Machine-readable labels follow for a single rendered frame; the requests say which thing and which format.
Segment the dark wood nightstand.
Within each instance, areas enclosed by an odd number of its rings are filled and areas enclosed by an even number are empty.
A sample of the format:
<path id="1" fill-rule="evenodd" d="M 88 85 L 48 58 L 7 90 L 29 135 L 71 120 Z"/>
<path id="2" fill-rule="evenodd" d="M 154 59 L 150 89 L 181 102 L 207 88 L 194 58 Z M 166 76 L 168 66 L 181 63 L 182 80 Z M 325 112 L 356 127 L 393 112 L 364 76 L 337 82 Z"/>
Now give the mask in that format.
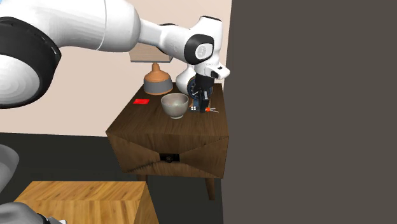
<path id="1" fill-rule="evenodd" d="M 135 99 L 149 99 L 146 105 Z M 219 113 L 187 112 L 172 119 L 159 95 L 139 89 L 106 131 L 124 173 L 139 181 L 148 176 L 182 176 L 205 180 L 209 199 L 216 196 L 215 179 L 224 176 L 228 148 L 223 88 L 214 85 L 211 107 Z"/>

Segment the grey bowl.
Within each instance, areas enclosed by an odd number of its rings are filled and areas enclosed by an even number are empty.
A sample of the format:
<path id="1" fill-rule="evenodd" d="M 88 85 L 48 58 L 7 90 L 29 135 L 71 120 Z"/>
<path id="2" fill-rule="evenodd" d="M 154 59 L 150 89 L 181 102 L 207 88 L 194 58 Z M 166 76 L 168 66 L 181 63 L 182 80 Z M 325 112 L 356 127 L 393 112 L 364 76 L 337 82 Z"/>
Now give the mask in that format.
<path id="1" fill-rule="evenodd" d="M 180 119 L 188 109 L 189 98 L 182 93 L 171 93 L 160 100 L 164 112 L 172 119 Z"/>

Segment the orange grey table lamp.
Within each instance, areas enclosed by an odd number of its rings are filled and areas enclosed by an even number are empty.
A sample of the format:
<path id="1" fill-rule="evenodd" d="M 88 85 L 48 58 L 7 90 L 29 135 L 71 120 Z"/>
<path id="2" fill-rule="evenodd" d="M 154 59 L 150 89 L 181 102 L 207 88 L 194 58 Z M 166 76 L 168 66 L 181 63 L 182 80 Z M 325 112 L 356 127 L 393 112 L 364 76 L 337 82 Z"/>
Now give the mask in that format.
<path id="1" fill-rule="evenodd" d="M 149 95 L 164 95 L 173 89 L 172 78 L 169 73 L 161 70 L 159 63 L 169 63 L 172 60 L 157 47 L 142 43 L 129 51 L 131 62 L 152 63 L 151 71 L 144 77 L 144 91 Z"/>

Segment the blue round clock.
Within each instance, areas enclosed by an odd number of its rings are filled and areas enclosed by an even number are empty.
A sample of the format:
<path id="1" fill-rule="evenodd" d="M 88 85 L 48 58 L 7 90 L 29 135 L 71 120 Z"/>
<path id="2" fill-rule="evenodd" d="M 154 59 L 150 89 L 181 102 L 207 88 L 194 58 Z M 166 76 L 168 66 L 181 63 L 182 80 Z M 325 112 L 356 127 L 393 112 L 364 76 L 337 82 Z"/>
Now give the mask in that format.
<path id="1" fill-rule="evenodd" d="M 208 107 L 211 94 L 208 94 L 205 90 L 195 91 L 195 76 L 192 77 L 187 86 L 188 95 L 193 99 L 193 105 L 198 107 L 201 113 Z"/>

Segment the light wood robot stand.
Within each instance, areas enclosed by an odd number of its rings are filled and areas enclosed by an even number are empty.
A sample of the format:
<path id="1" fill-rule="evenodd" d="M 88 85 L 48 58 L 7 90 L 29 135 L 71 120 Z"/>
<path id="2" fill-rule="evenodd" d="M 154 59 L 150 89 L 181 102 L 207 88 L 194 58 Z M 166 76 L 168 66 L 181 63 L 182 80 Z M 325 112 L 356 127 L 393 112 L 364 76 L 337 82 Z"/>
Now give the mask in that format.
<path id="1" fill-rule="evenodd" d="M 67 224 L 159 224 L 144 181 L 33 181 L 15 200 Z"/>

